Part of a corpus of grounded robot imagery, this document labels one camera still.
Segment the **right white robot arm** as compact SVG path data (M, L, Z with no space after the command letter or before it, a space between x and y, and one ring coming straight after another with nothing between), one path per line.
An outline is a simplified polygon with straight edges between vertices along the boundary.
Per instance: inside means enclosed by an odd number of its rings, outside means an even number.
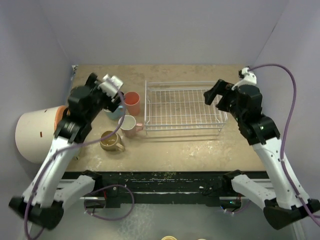
M263 96L258 87L235 86L222 79L204 94L211 105L221 96L217 109L230 113L241 135L259 156L273 186L268 190L240 170L223 176L222 190L228 196L239 193L263 210L267 222L280 230L320 209L320 202L311 199L299 183L287 157L281 153L281 135L275 122L262 113Z

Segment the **light blue ceramic mug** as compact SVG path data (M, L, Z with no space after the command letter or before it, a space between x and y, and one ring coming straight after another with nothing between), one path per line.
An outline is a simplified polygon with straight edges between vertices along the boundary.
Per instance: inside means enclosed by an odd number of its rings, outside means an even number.
M105 115L110 119L110 120L118 120L119 118L121 118L124 115L124 107L122 105L120 105L114 112L111 112L108 109L104 109L103 110Z

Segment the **pink cup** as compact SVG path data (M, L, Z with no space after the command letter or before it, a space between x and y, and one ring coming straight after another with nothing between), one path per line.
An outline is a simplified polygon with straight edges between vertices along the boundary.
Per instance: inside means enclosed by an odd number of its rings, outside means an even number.
M121 123L120 129L127 138L133 138L138 132L144 129L142 123L138 123L134 116L125 115L118 120Z

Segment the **salmon tall tumbler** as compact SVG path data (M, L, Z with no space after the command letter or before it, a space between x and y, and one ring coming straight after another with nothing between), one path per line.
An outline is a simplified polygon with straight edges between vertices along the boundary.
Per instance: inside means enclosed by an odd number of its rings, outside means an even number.
M124 103L130 115L138 116L140 114L140 99L140 95L134 91L129 91L124 94Z

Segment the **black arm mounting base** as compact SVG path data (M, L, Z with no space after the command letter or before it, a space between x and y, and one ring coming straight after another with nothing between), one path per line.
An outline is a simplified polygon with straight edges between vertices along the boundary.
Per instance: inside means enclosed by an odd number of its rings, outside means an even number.
M239 206L240 194L223 187L223 171L99 172L96 189L84 197L89 208L119 208L122 204Z

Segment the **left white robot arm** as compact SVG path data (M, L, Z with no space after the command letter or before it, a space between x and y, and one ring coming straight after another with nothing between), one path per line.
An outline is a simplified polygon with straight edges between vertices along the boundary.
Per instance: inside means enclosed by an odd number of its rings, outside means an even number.
M67 109L57 124L48 154L36 177L21 196L14 196L9 207L26 223L53 230L67 210L80 197L98 196L103 191L102 177L86 170L68 186L58 189L67 166L78 149L86 145L92 122L102 110L114 112L123 102L123 81L106 75L99 80L91 73L84 85L73 88Z

